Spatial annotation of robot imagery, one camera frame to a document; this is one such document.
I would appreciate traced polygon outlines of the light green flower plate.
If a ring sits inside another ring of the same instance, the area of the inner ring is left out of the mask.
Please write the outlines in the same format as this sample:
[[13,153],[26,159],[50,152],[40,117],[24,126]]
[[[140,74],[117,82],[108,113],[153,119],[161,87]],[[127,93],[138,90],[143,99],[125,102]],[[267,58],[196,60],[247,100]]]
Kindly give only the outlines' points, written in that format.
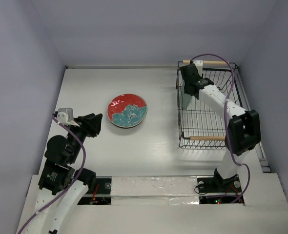
[[186,110],[191,103],[192,96],[185,93],[185,81],[184,80],[181,86],[181,95],[182,95],[182,101],[181,101],[182,109]]

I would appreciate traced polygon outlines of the grey reindeer plate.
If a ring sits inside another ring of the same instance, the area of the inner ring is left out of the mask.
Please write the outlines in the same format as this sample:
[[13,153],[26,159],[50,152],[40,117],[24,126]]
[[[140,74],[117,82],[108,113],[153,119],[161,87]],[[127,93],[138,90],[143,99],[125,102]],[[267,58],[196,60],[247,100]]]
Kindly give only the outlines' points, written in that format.
[[115,124],[115,123],[112,123],[114,126],[118,127],[118,128],[122,128],[122,129],[131,129],[131,128],[134,128],[136,126],[138,126],[139,124],[136,124],[136,125],[132,125],[132,126],[122,126],[122,125],[118,125],[118,124]]

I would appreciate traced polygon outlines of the red teal plate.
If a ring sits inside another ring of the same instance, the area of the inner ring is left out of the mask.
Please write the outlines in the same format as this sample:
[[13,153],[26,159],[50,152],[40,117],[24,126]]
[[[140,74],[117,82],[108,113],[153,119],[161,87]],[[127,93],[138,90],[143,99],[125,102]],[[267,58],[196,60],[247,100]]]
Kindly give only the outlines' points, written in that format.
[[147,115],[147,103],[145,100],[135,94],[122,94],[109,103],[107,107],[107,116],[111,122],[114,114],[121,113],[122,115],[135,114],[140,117]]

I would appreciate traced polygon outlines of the white blue floral plate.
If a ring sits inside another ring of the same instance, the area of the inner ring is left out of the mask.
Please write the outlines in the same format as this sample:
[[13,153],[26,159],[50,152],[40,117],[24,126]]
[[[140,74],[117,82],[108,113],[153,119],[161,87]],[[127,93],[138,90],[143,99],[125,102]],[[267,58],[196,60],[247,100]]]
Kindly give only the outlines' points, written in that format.
[[125,116],[121,113],[118,113],[113,115],[111,122],[122,126],[132,126],[136,124],[141,124],[143,120],[144,117],[140,117],[135,114]]

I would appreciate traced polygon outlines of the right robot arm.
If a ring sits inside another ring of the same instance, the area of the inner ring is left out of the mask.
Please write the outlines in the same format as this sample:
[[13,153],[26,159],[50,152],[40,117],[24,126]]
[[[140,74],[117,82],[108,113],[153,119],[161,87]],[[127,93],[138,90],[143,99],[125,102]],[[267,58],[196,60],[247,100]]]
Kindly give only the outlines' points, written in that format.
[[226,152],[223,160],[212,177],[201,179],[196,192],[199,195],[227,193],[237,181],[239,167],[245,165],[243,159],[261,141],[259,114],[230,100],[212,80],[203,76],[201,70],[196,63],[178,67],[177,79],[182,80],[181,84],[176,84],[178,110],[185,110],[192,99],[196,99],[224,121],[222,141]]

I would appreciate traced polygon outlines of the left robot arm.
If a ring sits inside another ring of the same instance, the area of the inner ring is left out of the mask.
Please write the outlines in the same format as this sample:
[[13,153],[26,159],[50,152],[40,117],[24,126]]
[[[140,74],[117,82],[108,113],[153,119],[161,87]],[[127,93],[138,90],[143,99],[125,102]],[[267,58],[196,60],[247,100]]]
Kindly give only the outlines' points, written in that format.
[[18,230],[20,234],[60,234],[84,194],[97,189],[96,173],[84,168],[88,137],[101,131],[102,114],[74,117],[72,108],[59,108],[53,121],[68,134],[51,137],[40,179],[34,213]]

